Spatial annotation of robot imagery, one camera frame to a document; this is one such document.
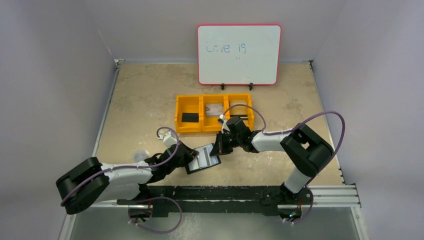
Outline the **black leather card holder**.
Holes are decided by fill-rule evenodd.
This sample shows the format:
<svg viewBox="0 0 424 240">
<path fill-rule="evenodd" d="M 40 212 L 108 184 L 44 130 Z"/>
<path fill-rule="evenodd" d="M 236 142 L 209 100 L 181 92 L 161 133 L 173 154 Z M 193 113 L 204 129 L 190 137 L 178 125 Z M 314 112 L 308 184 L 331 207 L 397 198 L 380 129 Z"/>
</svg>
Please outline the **black leather card holder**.
<svg viewBox="0 0 424 240">
<path fill-rule="evenodd" d="M 185 170 L 188 175 L 222 163 L 219 156 L 210 156 L 213 147 L 214 144 L 211 143 L 194 149 L 196 151 L 195 157 L 188 165 L 185 166 Z"/>
</svg>

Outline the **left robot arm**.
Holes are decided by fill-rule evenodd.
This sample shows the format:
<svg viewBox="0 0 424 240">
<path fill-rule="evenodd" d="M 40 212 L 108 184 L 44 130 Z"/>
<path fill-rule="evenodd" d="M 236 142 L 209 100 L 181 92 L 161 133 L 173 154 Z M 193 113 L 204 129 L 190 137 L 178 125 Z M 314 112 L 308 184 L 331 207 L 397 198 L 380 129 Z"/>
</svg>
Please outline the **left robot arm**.
<svg viewBox="0 0 424 240">
<path fill-rule="evenodd" d="M 89 157 L 56 181 L 60 206 L 74 215 L 107 200 L 131 199 L 142 205 L 148 201 L 149 191 L 141 185 L 163 180 L 176 168 L 188 166 L 198 154 L 179 142 L 163 153 L 132 164 L 108 164 Z"/>
</svg>

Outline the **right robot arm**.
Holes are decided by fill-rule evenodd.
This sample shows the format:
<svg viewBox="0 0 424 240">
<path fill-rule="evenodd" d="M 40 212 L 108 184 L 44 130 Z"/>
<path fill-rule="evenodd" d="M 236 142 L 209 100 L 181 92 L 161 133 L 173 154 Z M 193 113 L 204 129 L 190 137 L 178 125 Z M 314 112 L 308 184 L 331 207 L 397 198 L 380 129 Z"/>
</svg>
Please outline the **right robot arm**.
<svg viewBox="0 0 424 240">
<path fill-rule="evenodd" d="M 309 126 L 296 126 L 286 131 L 250 130 L 244 121 L 232 117 L 223 121 L 209 155 L 229 155 L 240 147 L 247 153 L 285 152 L 294 169 L 281 185 L 280 196 L 288 204 L 300 198 L 301 189 L 313 180 L 332 159 L 334 150 Z"/>
</svg>

